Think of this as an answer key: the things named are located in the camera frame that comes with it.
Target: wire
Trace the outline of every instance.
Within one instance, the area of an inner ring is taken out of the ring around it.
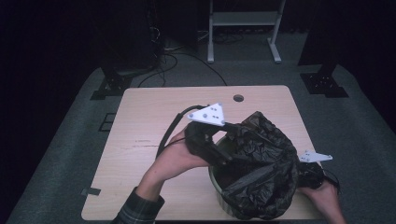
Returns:
[[[160,65],[160,69],[161,69],[160,77],[163,79],[163,84],[161,85],[161,87],[164,87],[166,84],[165,72],[163,71],[163,67],[161,65]]]
[[[181,140],[185,140],[186,138],[189,138],[189,137],[192,137],[192,136],[182,137],[182,138],[179,138],[179,139],[177,139],[177,140],[175,140],[175,141],[173,141],[173,142],[170,142],[168,145],[165,146],[165,148],[170,147],[170,146],[172,146],[172,145],[174,145],[174,144],[180,142]]]
[[[227,34],[218,34],[215,35],[215,38],[213,40],[214,43],[220,44],[220,45],[231,45],[234,43],[237,43],[239,41],[244,40],[244,36],[239,34],[239,35],[229,35]]]
[[[333,178],[329,177],[328,175],[325,175],[325,176],[324,176],[324,178],[325,178],[327,181],[329,181],[331,184],[333,184],[333,185],[337,188],[337,193],[339,194],[339,193],[341,192],[340,180],[337,178],[337,176],[336,176],[333,172],[331,172],[331,171],[329,171],[329,170],[326,170],[326,169],[323,169],[323,171],[324,171],[325,173],[331,174],[332,177],[335,179],[335,180],[334,180]]]
[[[149,75],[148,77],[146,77],[145,79],[143,79],[143,80],[139,83],[139,85],[137,86],[137,88],[140,88],[141,85],[142,85],[145,81],[147,81],[149,78],[154,77],[155,75],[159,75],[159,74],[161,74],[161,73],[163,73],[163,81],[164,81],[164,83],[166,82],[166,80],[164,79],[164,74],[165,74],[165,72],[167,72],[167,71],[173,69],[174,67],[176,67],[176,65],[177,65],[177,58],[176,58],[175,56],[173,56],[173,55],[170,55],[170,54],[164,54],[163,56],[164,56],[164,57],[165,57],[165,56],[170,56],[170,57],[174,58],[175,61],[176,61],[175,64],[173,64],[170,68],[167,68],[167,69],[165,69],[165,70],[163,70],[163,69],[161,68],[161,70],[162,70],[161,72],[157,72],[157,73],[154,73],[154,74]]]
[[[179,46],[179,47],[175,47],[175,48],[171,48],[171,49],[163,49],[166,51],[166,53],[170,53],[172,51],[178,50],[178,49],[182,49],[184,48],[184,46]]]
[[[201,36],[198,36],[197,41],[201,41],[209,36],[209,31],[198,31],[198,33],[204,33]]]
[[[151,26],[149,29],[151,30],[151,32],[153,30],[157,31],[157,36],[155,37],[155,39],[151,39],[151,42],[153,42],[155,44],[159,44],[158,40],[160,39],[160,36],[161,36],[160,30],[158,28],[156,28],[156,27],[153,27],[153,26]]]
[[[160,156],[160,154],[165,150],[166,141],[168,140],[169,136],[171,135],[172,131],[176,128],[178,123],[183,119],[184,115],[193,109],[203,109],[203,108],[204,106],[201,105],[192,105],[189,108],[183,110],[183,112],[178,113],[176,115],[175,119],[172,121],[172,123],[169,125],[168,129],[166,130],[165,134],[163,135],[163,139],[161,140],[161,143],[158,146],[157,155],[155,156],[155,158],[158,158],[158,156]]]
[[[212,68],[209,64],[207,64],[206,62],[204,62],[202,59],[198,58],[197,56],[194,56],[194,55],[191,55],[191,54],[188,54],[188,53],[173,53],[173,54],[184,54],[184,55],[188,55],[188,56],[190,56],[190,57],[192,57],[192,58],[197,59],[198,61],[200,61],[201,63],[203,63],[204,65],[206,65],[208,68],[210,68],[210,70],[212,70],[214,73],[216,73],[216,74],[219,76],[219,78],[222,80],[222,82],[224,83],[224,86],[228,86],[228,85],[227,85],[227,82],[224,80],[224,78],[221,76],[221,74],[220,74],[218,71],[216,71],[216,70],[215,70],[214,68]]]

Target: table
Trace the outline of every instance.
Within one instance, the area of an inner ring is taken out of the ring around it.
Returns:
[[[233,97],[242,95],[243,102]],[[290,90],[286,86],[146,88],[125,91],[82,210],[86,220],[113,219],[153,163],[163,134],[177,113],[191,105],[223,104],[227,122],[238,123],[261,111],[294,144],[299,155],[314,150]],[[178,124],[173,134],[190,122]],[[224,133],[214,135],[219,140]],[[165,182],[166,203],[157,220],[234,220],[224,212],[207,168],[196,168]],[[300,192],[278,219],[317,219],[320,213]]]

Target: black plastic bag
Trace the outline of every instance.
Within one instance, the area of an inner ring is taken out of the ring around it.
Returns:
[[[228,141],[227,150],[249,157],[249,162],[215,167],[221,197],[239,219],[280,217],[290,207],[297,188],[297,151],[289,138],[261,112],[255,112],[241,125],[246,129],[227,133],[223,143]],[[247,129],[259,137],[247,137]]]

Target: dark background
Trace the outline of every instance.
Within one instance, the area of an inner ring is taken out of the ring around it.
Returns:
[[[95,68],[104,63],[135,67],[154,64],[147,25],[154,22],[163,27],[166,35],[177,36],[173,33],[177,29],[166,23],[175,19],[170,14],[186,14],[185,20],[179,20],[184,23],[178,26],[190,32],[183,41],[191,41],[191,32],[207,26],[207,1],[144,2],[0,1],[0,223],[7,220],[80,87]],[[230,5],[225,6],[224,2],[219,0],[218,6],[228,10]],[[262,2],[265,1],[252,0],[231,8],[257,8]],[[138,13],[146,14],[137,3],[150,10],[154,6],[158,12],[151,14],[148,21],[142,20]],[[318,3],[289,0],[281,32],[305,32],[311,28],[301,64],[323,63],[326,52],[335,46],[339,63],[356,77],[395,130],[394,3]],[[178,12],[174,7],[171,8],[175,11],[165,10],[180,4],[184,5]]]

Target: sleeve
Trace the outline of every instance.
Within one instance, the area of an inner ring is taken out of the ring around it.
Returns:
[[[111,224],[152,224],[155,217],[165,203],[160,196],[158,202],[152,202],[139,197],[135,193],[136,188],[122,206],[117,217]]]

